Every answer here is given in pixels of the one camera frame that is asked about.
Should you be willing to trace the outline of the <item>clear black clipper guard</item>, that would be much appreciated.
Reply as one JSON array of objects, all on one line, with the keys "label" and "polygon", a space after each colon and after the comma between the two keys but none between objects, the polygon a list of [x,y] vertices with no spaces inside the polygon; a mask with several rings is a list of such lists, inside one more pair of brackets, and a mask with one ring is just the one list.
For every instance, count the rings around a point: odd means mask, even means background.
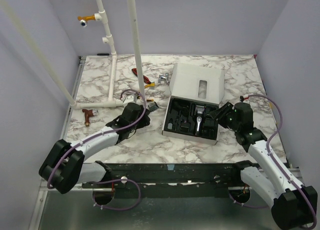
[{"label": "clear black clipper guard", "polygon": [[150,112],[154,112],[159,108],[158,104],[155,101],[148,103],[148,109]]}]

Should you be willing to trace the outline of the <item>white hair clipper kit box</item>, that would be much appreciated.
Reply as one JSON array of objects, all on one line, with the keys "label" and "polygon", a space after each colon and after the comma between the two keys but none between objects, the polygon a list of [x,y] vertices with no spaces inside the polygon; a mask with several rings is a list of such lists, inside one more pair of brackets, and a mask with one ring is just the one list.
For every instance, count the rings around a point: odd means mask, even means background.
[{"label": "white hair clipper kit box", "polygon": [[[225,93],[225,72],[219,68],[175,63],[169,84],[170,97],[165,112],[162,135],[215,145],[219,127],[209,113],[217,110]],[[205,106],[200,134],[196,135],[196,105]],[[189,131],[180,131],[181,124]]]}]

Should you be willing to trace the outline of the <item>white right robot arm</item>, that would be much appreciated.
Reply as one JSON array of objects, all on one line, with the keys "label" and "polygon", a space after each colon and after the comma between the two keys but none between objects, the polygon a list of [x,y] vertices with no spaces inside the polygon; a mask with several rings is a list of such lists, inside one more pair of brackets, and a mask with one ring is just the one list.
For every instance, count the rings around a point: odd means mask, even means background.
[{"label": "white right robot arm", "polygon": [[280,229],[314,229],[317,225],[317,191],[298,180],[275,154],[267,137],[254,126],[250,104],[227,102],[209,115],[221,127],[234,132],[237,143],[263,170],[260,173],[250,161],[237,162],[230,173],[230,181],[236,186],[250,186],[268,205]]}]

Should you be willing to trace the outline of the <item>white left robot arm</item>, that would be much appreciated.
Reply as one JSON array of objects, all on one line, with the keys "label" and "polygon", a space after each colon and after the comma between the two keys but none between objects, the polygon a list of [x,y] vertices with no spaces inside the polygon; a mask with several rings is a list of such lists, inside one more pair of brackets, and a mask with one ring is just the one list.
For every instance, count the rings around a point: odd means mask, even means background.
[{"label": "white left robot arm", "polygon": [[149,114],[149,109],[131,102],[121,115],[96,133],[74,142],[58,140],[41,165],[39,175],[47,181],[49,189],[61,194],[82,183],[95,182],[101,188],[107,187],[111,181],[110,168],[101,161],[86,160],[128,139],[135,130],[149,126]]}]

